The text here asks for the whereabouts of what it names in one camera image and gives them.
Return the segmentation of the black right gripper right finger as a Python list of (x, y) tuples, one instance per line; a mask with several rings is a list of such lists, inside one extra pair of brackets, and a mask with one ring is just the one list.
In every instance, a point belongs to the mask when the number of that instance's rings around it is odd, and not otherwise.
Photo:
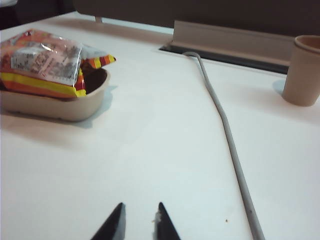
[(162, 202), (158, 204), (158, 210), (154, 219), (154, 240), (180, 240), (180, 236)]

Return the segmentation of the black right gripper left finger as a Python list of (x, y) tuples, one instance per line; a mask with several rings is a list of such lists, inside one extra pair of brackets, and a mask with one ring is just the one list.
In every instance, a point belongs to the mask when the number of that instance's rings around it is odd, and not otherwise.
[(92, 240), (124, 240), (126, 235), (126, 205), (119, 203), (97, 232)]

